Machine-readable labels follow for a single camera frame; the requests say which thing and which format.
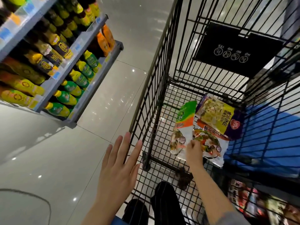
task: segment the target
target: hand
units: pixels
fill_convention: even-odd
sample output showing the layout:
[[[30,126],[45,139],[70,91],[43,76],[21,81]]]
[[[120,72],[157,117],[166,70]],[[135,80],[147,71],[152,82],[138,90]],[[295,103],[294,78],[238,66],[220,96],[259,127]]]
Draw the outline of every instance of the hand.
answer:
[[[130,157],[123,164],[129,150],[130,136],[130,132],[127,132],[123,143],[123,137],[119,136],[114,146],[108,146],[102,161],[95,204],[108,220],[115,216],[137,180],[140,164],[136,163],[143,143],[141,140],[137,142]]]
[[[197,140],[191,140],[186,147],[186,159],[192,172],[193,170],[203,168],[203,152],[201,149],[201,143]]]

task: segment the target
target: gray sleeve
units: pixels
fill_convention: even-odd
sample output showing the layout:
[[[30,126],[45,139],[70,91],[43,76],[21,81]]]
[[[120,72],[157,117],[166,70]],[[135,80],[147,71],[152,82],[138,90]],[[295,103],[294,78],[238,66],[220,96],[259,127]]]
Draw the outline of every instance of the gray sleeve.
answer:
[[[239,212],[227,212],[215,225],[250,225],[250,223]]]

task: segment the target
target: forearm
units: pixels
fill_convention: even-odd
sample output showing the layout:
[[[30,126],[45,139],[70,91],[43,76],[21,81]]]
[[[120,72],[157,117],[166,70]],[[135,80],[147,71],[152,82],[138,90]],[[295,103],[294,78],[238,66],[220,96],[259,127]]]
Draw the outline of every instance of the forearm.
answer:
[[[236,211],[202,165],[191,167],[191,171],[210,224],[215,224],[226,212]]]
[[[110,225],[115,212],[108,212],[100,203],[96,202],[86,214],[81,225]]]

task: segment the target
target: black shopping cart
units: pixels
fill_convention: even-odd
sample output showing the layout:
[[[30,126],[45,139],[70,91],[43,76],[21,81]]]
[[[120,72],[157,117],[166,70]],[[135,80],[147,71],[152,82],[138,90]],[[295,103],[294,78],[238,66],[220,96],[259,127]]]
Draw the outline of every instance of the black shopping cart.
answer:
[[[271,224],[300,224],[287,213],[300,206],[299,26],[300,0],[174,0],[130,127],[131,145],[143,140],[130,199],[141,199],[150,218],[150,197],[164,180],[186,223],[207,223],[193,175],[169,144],[179,108],[209,93],[245,112],[245,121],[223,168],[204,160],[207,172],[233,203],[237,188],[248,192],[238,196],[245,216],[257,217],[248,207],[259,191],[283,204],[264,209],[277,217]]]

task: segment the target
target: leg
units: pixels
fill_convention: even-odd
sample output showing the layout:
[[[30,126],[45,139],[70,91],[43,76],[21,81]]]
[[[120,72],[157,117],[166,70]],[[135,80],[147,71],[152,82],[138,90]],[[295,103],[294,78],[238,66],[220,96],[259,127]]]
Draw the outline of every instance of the leg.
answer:
[[[186,225],[175,190],[168,182],[162,181],[157,185],[151,205],[155,225]]]
[[[146,205],[139,199],[132,199],[125,208],[122,220],[129,225],[148,225],[148,217]]]

